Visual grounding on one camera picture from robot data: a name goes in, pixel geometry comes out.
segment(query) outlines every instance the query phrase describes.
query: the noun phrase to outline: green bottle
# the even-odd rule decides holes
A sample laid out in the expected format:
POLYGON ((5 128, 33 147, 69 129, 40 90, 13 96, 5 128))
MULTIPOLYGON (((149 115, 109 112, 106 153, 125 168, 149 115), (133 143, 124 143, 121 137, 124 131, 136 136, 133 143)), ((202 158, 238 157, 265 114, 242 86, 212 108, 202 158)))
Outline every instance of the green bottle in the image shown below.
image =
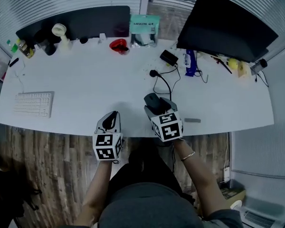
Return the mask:
POLYGON ((10 50, 12 51, 12 53, 15 53, 15 52, 17 51, 18 46, 17 46, 16 44, 14 44, 14 45, 12 46, 12 45, 10 44, 10 40, 8 40, 8 41, 6 42, 6 44, 9 45, 10 50))

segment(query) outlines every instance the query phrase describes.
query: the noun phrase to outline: power outlet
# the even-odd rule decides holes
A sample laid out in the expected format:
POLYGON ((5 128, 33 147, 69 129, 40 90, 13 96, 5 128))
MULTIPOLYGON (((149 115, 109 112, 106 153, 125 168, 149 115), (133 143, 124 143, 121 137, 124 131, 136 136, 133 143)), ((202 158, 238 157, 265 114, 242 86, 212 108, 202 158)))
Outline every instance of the power outlet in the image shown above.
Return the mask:
POLYGON ((227 182, 230 180, 230 168, 226 167, 224 169, 224 182, 227 182))

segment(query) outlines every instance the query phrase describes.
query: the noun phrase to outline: wooden floor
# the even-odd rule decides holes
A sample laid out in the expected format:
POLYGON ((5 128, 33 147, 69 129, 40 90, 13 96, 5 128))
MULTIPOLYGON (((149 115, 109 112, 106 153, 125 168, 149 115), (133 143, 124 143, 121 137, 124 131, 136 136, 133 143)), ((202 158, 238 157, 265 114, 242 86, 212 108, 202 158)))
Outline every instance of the wooden floor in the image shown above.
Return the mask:
MULTIPOLYGON (((0 160, 4 166, 26 168, 27 179, 40 196, 33 197, 39 210, 24 204, 25 215, 18 218, 23 228, 53 228, 72 224, 80 212, 87 187, 97 168, 92 137, 44 133, 7 127, 6 141, 0 142, 0 160)), ((212 169, 218 181, 223 179, 226 134, 187 137, 193 150, 212 169)), ((139 138, 126 138, 122 161, 113 166, 114 175, 127 163, 128 156, 139 138)), ((171 148, 159 147, 160 155, 172 167, 171 148)), ((195 195, 195 189, 182 162, 176 156, 175 176, 183 191, 195 195)))

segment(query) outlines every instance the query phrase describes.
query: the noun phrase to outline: white cube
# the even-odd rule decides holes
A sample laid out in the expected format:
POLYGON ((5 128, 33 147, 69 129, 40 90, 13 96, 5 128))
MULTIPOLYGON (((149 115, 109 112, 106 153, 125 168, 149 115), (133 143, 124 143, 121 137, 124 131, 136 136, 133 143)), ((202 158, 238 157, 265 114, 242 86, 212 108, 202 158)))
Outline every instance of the white cube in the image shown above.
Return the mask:
POLYGON ((123 147, 122 133, 102 133, 93 135, 93 149, 99 161, 119 160, 123 147))
POLYGON ((166 142, 182 137, 182 121, 178 112, 172 112, 151 118, 155 134, 166 142))

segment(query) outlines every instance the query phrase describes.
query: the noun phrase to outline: white keyboard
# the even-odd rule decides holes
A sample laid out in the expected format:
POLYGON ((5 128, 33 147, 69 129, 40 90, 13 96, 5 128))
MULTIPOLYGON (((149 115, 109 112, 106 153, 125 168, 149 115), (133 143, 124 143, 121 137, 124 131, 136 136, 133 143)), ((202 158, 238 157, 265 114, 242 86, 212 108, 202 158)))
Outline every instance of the white keyboard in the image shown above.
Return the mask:
POLYGON ((16 95, 16 114, 38 117, 51 117, 54 92, 31 92, 16 95))

